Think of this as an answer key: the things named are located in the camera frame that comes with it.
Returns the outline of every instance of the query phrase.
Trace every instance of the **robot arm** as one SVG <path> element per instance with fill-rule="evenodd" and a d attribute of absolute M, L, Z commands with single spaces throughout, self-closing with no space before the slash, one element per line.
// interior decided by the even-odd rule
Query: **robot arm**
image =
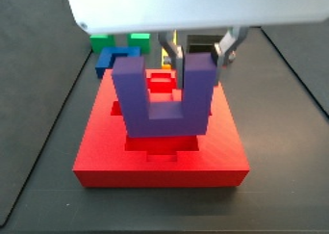
<path fill-rule="evenodd" d="M 90 34 L 320 21 L 328 0 L 70 0 Z"/>

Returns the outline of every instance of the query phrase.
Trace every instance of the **green block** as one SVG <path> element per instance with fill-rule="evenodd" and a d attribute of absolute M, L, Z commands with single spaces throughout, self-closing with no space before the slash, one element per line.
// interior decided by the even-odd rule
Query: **green block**
<path fill-rule="evenodd" d="M 111 35 L 93 35 L 91 36 L 93 51 L 101 53 L 106 46 L 116 46 L 115 36 Z"/>
<path fill-rule="evenodd" d="M 128 34 L 128 46 L 139 46 L 140 52 L 151 52 L 151 34 Z"/>

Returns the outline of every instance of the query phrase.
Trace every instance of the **u-shaped purple block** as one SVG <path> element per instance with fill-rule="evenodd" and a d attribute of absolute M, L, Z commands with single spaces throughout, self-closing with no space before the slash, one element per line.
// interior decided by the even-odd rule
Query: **u-shaped purple block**
<path fill-rule="evenodd" d="M 216 65 L 211 54 L 188 54 L 182 101 L 151 102 L 144 58 L 119 58 L 112 79 L 128 136 L 143 138 L 206 134 L 215 78 Z"/>

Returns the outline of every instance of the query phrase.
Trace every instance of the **blue block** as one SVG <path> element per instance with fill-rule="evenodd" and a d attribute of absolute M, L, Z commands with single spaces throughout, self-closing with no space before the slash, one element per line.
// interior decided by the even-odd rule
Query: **blue block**
<path fill-rule="evenodd" d="M 211 54 L 187 55 L 183 100 L 151 102 L 144 58 L 118 59 L 112 78 L 128 136 L 143 138 L 206 134 L 215 77 L 216 64 Z"/>
<path fill-rule="evenodd" d="M 105 71 L 107 68 L 112 68 L 119 57 L 139 57 L 140 56 L 140 47 L 105 47 L 98 58 L 97 64 L 97 74 L 98 78 L 103 78 Z"/>

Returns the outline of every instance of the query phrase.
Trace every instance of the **table surface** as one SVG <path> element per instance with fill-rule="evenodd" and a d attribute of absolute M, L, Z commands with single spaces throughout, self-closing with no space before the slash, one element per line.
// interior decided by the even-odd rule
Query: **table surface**
<path fill-rule="evenodd" d="M 222 75 L 251 164 L 236 188 L 82 187 L 73 165 L 99 87 L 95 63 L 93 55 L 5 233 L 329 231 L 328 119 L 260 29 Z"/>

